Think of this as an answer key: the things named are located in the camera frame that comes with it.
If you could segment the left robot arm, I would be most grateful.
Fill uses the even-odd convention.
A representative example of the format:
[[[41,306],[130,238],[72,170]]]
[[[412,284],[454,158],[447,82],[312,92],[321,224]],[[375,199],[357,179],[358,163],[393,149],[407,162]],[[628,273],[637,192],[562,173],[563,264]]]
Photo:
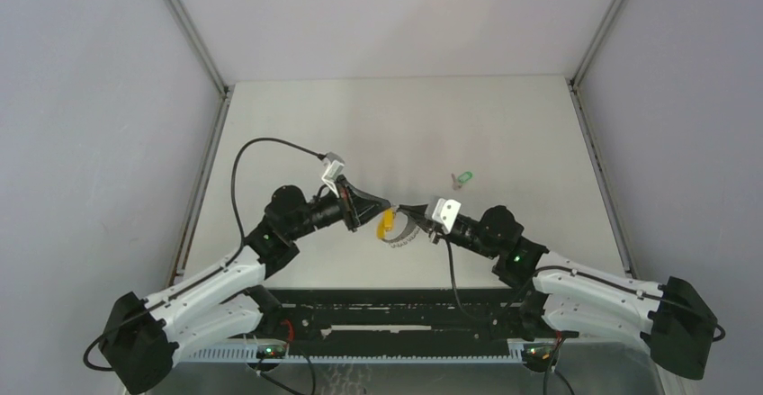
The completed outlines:
[[[141,394],[185,357],[225,338],[250,332],[272,337],[282,324],[280,312],[247,290],[284,269],[299,253],[298,239],[338,222],[355,231],[390,207],[344,176],[335,191],[311,200],[299,187],[284,185],[237,250],[175,286],[144,298],[128,292],[117,299],[91,347],[128,393]]]

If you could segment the key with yellow tag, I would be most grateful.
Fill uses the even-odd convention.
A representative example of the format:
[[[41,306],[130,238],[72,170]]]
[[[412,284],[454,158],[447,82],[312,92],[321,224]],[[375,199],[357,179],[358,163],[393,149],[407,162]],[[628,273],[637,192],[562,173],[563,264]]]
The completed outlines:
[[[381,241],[387,241],[387,234],[394,230],[396,211],[388,209],[384,211],[377,224],[375,235]]]

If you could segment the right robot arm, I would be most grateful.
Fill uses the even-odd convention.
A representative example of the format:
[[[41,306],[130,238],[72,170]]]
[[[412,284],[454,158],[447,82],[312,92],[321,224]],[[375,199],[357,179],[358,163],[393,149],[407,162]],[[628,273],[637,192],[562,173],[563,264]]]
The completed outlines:
[[[726,331],[691,283],[637,280],[580,264],[526,238],[504,205],[477,220],[460,209],[454,200],[399,207],[433,241],[493,260],[527,338],[606,338],[643,351],[679,377],[703,379],[711,347]]]

